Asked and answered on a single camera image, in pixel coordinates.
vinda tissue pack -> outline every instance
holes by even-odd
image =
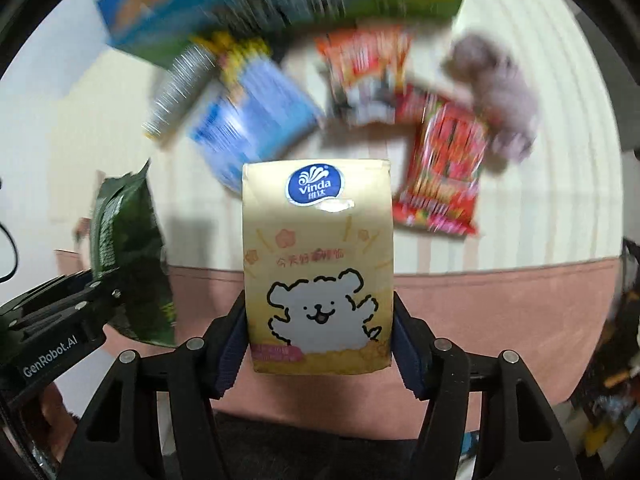
[[[246,164],[242,241],[257,372],[362,374],[390,365],[388,161]]]

snack package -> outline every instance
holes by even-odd
[[[192,133],[216,178],[240,193],[242,165],[274,159],[318,124],[320,108],[273,63],[229,55],[217,99]]]
[[[362,374],[390,365],[388,161],[245,165],[242,243],[257,372]]]
[[[408,84],[404,92],[396,94],[396,124],[422,124],[437,100],[437,94]]]
[[[317,40],[326,59],[336,113],[353,126],[396,122],[410,35],[400,27],[344,30]]]
[[[212,79],[216,57],[208,48],[190,44],[167,72],[151,106],[151,114],[142,124],[143,133],[152,140],[165,142]]]
[[[447,234],[476,234],[473,224],[486,126],[470,110],[432,94],[426,102],[394,219]]]
[[[146,184],[149,162],[137,174],[100,186],[90,228],[91,270],[98,279],[113,269],[127,280],[126,300],[109,324],[122,335],[175,346],[175,309],[165,273],[164,243]]]

green snack bag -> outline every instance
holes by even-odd
[[[100,186],[91,221],[94,279],[119,268],[126,280],[124,304],[109,324],[122,335],[175,346],[175,309],[164,271],[164,245],[146,184],[149,161],[137,174],[108,178]]]

red snack bag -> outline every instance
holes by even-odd
[[[344,30],[317,40],[329,66],[337,115],[354,126],[394,124],[410,44],[401,27]]]
[[[422,124],[433,111],[438,95],[409,84],[396,95],[396,124]]]
[[[472,220],[486,126],[470,110],[428,100],[407,181],[394,200],[396,222],[448,234],[476,234]]]

blue snack bag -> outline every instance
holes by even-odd
[[[216,178],[242,190],[242,165],[273,160],[318,124],[320,108],[262,56],[246,60],[192,133]]]

